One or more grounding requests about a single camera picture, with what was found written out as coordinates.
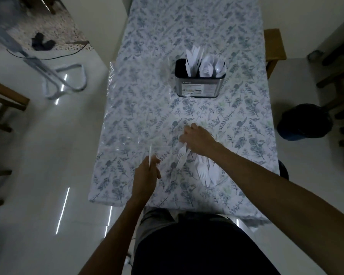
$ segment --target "pebble-patterned floor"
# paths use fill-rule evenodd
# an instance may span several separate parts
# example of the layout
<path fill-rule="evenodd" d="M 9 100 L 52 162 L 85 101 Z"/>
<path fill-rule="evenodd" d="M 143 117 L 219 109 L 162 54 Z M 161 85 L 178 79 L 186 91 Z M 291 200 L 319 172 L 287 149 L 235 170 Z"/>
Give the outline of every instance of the pebble-patterned floor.
<path fill-rule="evenodd" d="M 27 9 L 27 13 L 23 12 L 18 24 L 7 32 L 25 50 L 34 50 L 32 38 L 37 32 L 44 34 L 44 42 L 56 41 L 52 50 L 78 50 L 83 46 L 82 44 L 67 44 L 66 42 L 86 41 L 86 37 L 63 6 L 56 2 L 54 9 L 56 14 L 52 15 L 43 5 L 36 4 L 32 9 Z M 84 49 L 93 50 L 90 44 Z"/>

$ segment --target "tablecloth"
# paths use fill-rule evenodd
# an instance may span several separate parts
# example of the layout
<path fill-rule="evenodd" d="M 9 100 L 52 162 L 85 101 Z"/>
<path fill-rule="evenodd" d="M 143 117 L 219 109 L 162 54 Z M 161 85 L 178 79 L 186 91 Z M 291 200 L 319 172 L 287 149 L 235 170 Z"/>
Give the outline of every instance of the tablecloth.
<path fill-rule="evenodd" d="M 193 44 L 226 59 L 216 99 L 174 92 L 174 61 Z M 225 172 L 215 187 L 203 186 L 195 154 L 182 170 L 175 168 L 178 137 L 185 124 L 196 122 L 233 152 L 279 173 L 265 66 L 258 0 L 133 0 L 111 64 L 89 200 L 123 206 L 135 168 L 153 143 L 162 178 L 147 205 L 267 221 Z"/>

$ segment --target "gray pants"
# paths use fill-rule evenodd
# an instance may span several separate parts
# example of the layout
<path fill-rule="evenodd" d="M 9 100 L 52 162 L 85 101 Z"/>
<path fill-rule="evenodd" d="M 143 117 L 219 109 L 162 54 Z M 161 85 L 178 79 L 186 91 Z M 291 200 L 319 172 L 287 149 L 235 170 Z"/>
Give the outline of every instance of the gray pants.
<path fill-rule="evenodd" d="M 187 211 L 178 215 L 178 221 L 181 220 L 209 220 L 210 222 L 228 222 L 236 226 L 236 224 L 230 219 L 211 213 Z M 140 221 L 138 229 L 136 230 L 134 255 L 139 243 L 148 235 L 151 235 L 155 231 L 160 230 L 166 226 L 176 224 L 177 222 L 174 220 L 168 209 L 145 207 L 144 216 Z"/>

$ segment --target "black and silver cutlery holder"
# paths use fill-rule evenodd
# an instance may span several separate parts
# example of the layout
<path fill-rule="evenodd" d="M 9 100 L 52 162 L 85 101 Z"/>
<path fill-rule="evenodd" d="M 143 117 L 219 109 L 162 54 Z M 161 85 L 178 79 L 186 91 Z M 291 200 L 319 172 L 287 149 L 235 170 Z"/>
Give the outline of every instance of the black and silver cutlery holder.
<path fill-rule="evenodd" d="M 186 59 L 178 59 L 174 71 L 176 78 L 176 92 L 180 97 L 216 98 L 219 95 L 224 78 L 200 77 L 199 71 L 196 77 L 188 77 L 186 71 Z"/>

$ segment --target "person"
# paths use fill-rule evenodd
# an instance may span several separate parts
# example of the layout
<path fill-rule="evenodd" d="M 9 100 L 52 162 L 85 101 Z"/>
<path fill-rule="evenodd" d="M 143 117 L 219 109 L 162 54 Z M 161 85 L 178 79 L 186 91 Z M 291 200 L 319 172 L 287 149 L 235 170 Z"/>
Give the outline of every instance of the person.
<path fill-rule="evenodd" d="M 179 139 L 211 158 L 249 200 L 326 273 L 344 275 L 344 214 L 306 189 L 231 152 L 204 128 L 186 126 Z M 79 275 L 121 274 L 138 218 L 160 178 L 153 156 L 135 170 L 131 198 Z M 136 232 L 132 274 L 279 274 L 233 222 L 186 213 L 175 222 L 166 209 L 145 208 Z"/>

